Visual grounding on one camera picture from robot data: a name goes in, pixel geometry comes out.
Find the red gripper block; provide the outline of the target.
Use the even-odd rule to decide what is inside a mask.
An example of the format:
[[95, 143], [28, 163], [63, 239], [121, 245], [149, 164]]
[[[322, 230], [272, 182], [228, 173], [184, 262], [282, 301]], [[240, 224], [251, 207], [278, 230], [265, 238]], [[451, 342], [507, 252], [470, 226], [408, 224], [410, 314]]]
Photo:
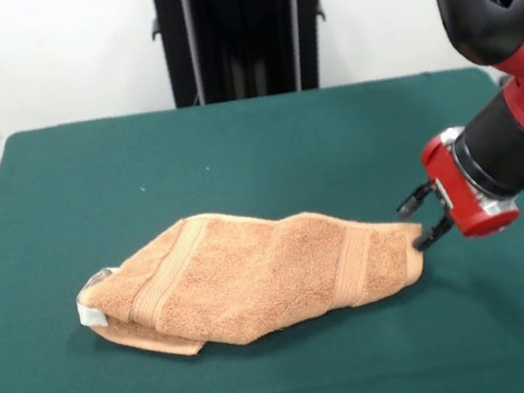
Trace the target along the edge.
[[422, 183], [397, 207], [400, 219], [409, 219], [420, 208], [434, 188], [446, 205], [436, 224], [421, 226], [412, 241], [417, 251], [430, 249], [453, 228], [466, 237], [480, 237], [504, 230], [520, 211], [514, 198], [497, 199], [473, 185], [455, 160], [455, 143], [463, 126], [447, 128], [433, 137], [423, 148], [422, 162], [429, 181]]

